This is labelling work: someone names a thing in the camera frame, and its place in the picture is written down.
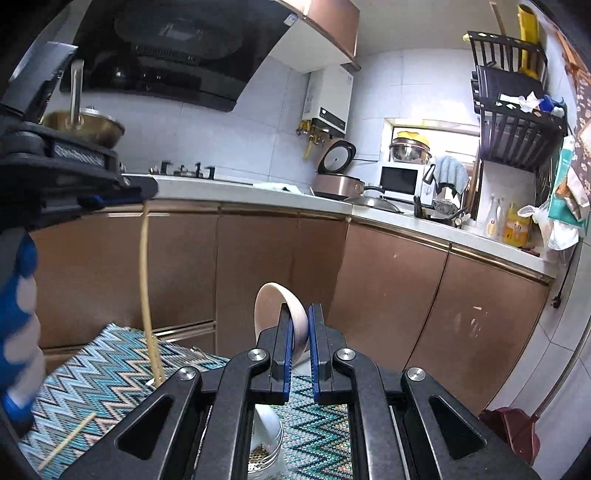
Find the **blue white gloved left hand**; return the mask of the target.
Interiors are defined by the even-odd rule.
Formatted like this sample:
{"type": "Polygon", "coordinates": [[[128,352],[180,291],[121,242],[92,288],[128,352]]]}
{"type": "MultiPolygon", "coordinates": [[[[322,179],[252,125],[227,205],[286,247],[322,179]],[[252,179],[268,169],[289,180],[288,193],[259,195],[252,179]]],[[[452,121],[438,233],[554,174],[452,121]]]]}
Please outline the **blue white gloved left hand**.
{"type": "Polygon", "coordinates": [[[37,265],[35,243],[24,229],[1,234],[1,407],[20,437],[33,424],[32,406],[45,378],[37,265]]]}

